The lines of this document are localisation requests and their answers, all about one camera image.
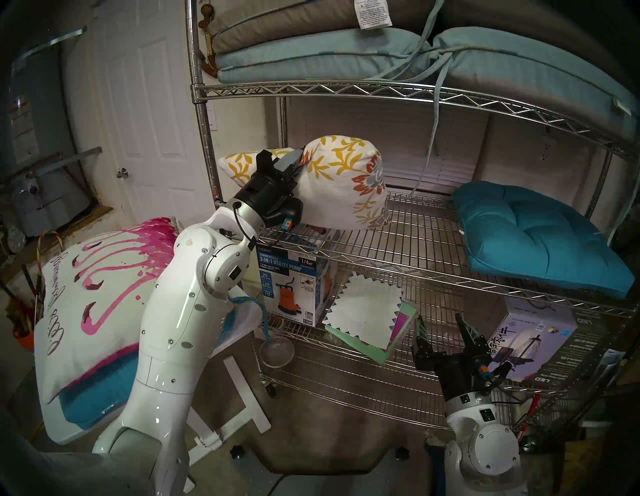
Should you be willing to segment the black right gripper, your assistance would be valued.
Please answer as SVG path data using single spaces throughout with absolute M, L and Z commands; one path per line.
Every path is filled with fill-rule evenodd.
M 487 368 L 491 359 L 486 338 L 468 324 L 461 313 L 455 313 L 455 319 L 464 343 L 461 353 L 434 351 L 420 314 L 415 318 L 413 336 L 415 369 L 435 373 L 446 401 L 472 392 L 487 395 L 490 379 L 489 372 L 481 371 Z

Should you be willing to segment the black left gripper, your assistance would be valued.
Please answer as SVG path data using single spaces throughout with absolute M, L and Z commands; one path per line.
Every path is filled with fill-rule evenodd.
M 256 170 L 234 198 L 234 210 L 247 206 L 264 225 L 300 224 L 300 199 L 294 196 L 296 174 L 302 164 L 303 148 L 273 158 L 268 150 L 256 157 Z

